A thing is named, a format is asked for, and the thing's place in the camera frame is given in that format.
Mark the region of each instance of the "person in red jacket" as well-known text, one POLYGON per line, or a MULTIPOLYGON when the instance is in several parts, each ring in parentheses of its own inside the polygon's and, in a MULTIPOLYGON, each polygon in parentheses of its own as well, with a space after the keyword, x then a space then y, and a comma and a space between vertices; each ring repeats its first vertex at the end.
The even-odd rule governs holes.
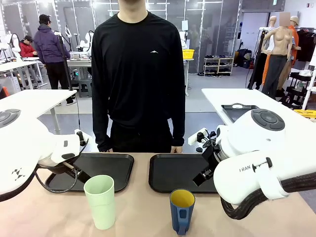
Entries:
POLYGON ((33 39, 31 36, 25 36, 24 40, 20 41, 20 48, 21 48, 21 57, 22 58, 30 58, 30 57, 37 57, 37 52, 31 46, 33 39))

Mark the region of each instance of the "beige table surface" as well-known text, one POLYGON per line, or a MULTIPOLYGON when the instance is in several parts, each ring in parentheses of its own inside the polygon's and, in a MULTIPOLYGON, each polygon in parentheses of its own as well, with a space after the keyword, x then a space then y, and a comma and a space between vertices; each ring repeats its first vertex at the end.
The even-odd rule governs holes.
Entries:
MULTIPOLYGON (((116 194, 117 220, 100 231, 84 194, 52 194, 36 178, 18 196, 0 202, 0 237, 176 237, 169 195, 148 184, 153 154, 135 158, 128 187, 116 194)), ((39 172, 42 180, 50 172, 39 172)), ((316 216, 299 194, 257 206, 243 220, 226 216, 218 195, 196 195, 189 237, 316 237, 316 216)))

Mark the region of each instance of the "yellow object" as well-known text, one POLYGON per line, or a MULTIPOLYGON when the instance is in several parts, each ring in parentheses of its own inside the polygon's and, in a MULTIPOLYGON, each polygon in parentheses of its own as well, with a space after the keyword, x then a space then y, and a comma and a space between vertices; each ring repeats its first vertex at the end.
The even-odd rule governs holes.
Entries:
POLYGON ((316 118, 316 110, 294 110, 306 118, 316 118))
POLYGON ((188 190, 178 189, 172 192, 170 200, 174 205, 186 208, 192 206, 196 199, 188 190))
POLYGON ((183 59, 192 59, 194 54, 194 49, 183 49, 183 59))

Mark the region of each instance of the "blue mug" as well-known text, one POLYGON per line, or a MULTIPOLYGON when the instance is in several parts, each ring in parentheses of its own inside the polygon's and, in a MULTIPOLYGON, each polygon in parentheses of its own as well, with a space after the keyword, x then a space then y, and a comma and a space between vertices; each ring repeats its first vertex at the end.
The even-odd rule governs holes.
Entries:
POLYGON ((172 227, 180 236, 189 230, 196 198, 185 189, 176 189, 170 195, 172 227))

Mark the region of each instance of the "man in black shirt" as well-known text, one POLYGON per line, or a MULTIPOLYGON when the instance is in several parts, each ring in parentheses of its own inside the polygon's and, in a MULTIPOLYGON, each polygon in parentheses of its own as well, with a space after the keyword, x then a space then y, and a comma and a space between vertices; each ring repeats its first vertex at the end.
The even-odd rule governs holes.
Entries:
POLYGON ((148 12, 144 0, 118 3, 119 13, 97 27, 92 43, 93 132, 98 149, 181 153, 185 85, 179 32, 148 12), (111 137, 108 114, 113 120, 111 137))

